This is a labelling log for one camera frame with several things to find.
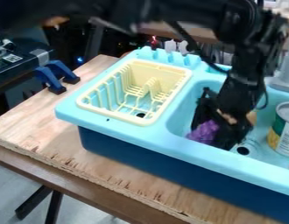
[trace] dish rack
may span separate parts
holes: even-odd
[[[157,121],[191,77],[176,66],[131,59],[77,98],[77,105],[105,116],[145,126]]]

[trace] wooden table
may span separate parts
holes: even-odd
[[[65,94],[45,89],[1,116],[0,165],[132,223],[277,223],[82,149],[53,108],[117,60],[100,55],[75,71],[81,83]]]

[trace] plywood surface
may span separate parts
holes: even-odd
[[[0,145],[185,222],[277,223],[81,147],[76,127],[55,118],[53,109],[62,98],[116,61],[115,58],[100,55],[75,71],[81,82],[74,86],[67,85],[65,94],[57,96],[45,89],[1,116]]]

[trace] black wire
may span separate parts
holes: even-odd
[[[264,7],[264,0],[257,0],[257,6],[259,6],[260,8]]]
[[[265,103],[262,107],[260,108],[257,108],[257,109],[265,109],[268,105],[268,100],[269,100],[269,96],[268,96],[268,93],[267,93],[267,89],[266,89],[266,85],[265,85],[265,82],[264,82],[264,78],[261,78],[262,80],[260,81],[262,84],[262,88],[263,88],[263,93],[265,95]]]
[[[167,23],[189,44],[190,48],[194,49],[201,59],[205,61],[210,67],[212,67],[217,72],[227,74],[229,71],[226,71],[219,66],[217,66],[207,55],[205,55],[200,47],[197,45],[195,40],[177,23],[172,21],[167,21]]]

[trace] metal can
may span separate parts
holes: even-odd
[[[277,106],[276,120],[268,133],[267,143],[276,152],[289,157],[289,101]]]

